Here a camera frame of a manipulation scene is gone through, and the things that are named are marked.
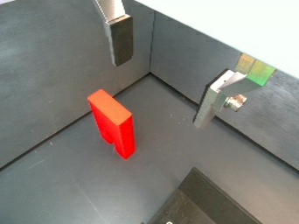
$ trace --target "red block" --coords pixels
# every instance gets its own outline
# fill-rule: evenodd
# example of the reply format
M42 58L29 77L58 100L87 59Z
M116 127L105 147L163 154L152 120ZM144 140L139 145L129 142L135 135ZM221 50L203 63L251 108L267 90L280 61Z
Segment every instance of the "red block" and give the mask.
M103 89L88 97L88 103L100 135L109 144L115 143L116 152L128 159L136 150L132 113Z

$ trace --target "screw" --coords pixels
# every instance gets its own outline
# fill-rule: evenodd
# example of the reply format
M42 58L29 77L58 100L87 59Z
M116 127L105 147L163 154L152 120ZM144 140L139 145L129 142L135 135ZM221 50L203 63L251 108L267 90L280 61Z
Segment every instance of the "screw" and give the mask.
M247 97L243 94L237 94L227 99L224 107L231 108L235 112L237 112L243 107L245 101Z

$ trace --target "gray wall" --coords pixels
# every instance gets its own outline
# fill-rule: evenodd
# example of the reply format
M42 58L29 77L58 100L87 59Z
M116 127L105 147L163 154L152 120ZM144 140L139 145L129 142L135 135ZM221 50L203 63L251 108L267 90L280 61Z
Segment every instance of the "gray wall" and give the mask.
M239 55L217 40L156 13L151 72L195 102L217 74L225 68L233 70ZM220 118L299 170L297 87L299 80L276 71L265 86L245 94L244 108L237 113L225 110Z
M153 11L124 1L135 18L135 56L113 67L91 0L0 5L0 167L89 111L87 96L112 95L149 72Z

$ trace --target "gray floor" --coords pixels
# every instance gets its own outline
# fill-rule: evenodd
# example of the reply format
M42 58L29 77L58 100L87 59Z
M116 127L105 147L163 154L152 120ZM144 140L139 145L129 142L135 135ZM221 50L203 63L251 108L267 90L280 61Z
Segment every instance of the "gray floor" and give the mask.
M85 116L0 172L0 223L139 224L196 166L263 223L296 224L299 175L147 76L117 99L135 115L125 161Z

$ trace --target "gray panel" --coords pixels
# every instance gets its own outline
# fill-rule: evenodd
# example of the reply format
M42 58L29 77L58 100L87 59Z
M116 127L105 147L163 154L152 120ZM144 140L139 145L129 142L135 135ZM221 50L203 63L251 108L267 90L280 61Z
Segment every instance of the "gray panel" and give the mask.
M111 62L91 0L20 0L0 6L0 167L149 72L153 11L124 1L135 18L135 56Z
M123 160L85 116L0 172L1 224L139 224L196 166L265 224L297 224L299 175L153 77L117 99L135 115L136 152Z
M193 167L148 224L261 224Z
M156 13L151 72L195 102L216 75L235 68L239 56L239 51Z
M152 73L195 102L205 85L225 69L233 70L239 52L165 16L156 14ZM299 80L275 72L247 103L220 118L299 170Z

